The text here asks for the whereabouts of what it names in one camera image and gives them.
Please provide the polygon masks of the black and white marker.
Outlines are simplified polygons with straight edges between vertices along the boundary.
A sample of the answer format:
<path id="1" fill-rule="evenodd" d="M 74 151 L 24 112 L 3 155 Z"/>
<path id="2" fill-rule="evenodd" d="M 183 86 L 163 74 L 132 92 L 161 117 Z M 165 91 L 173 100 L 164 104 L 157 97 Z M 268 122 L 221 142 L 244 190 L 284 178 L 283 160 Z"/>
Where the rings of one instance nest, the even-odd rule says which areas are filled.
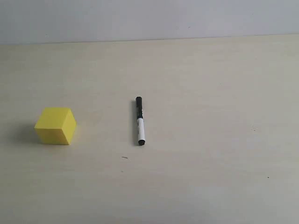
<path id="1" fill-rule="evenodd" d="M 137 130 L 138 130 L 138 144 L 140 146 L 145 145 L 145 128 L 142 112 L 142 97 L 138 96 L 135 99 L 136 102 L 136 116 L 137 116 Z"/>

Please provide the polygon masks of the yellow cube block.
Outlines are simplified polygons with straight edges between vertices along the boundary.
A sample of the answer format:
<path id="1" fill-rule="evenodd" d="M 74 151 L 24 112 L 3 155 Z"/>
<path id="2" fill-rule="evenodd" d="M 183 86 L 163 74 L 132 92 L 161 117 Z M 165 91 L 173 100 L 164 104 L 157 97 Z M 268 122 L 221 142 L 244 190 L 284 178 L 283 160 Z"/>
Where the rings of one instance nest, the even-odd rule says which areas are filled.
<path id="1" fill-rule="evenodd" d="M 70 145 L 76 125 L 70 108 L 46 107 L 34 130 L 43 144 Z"/>

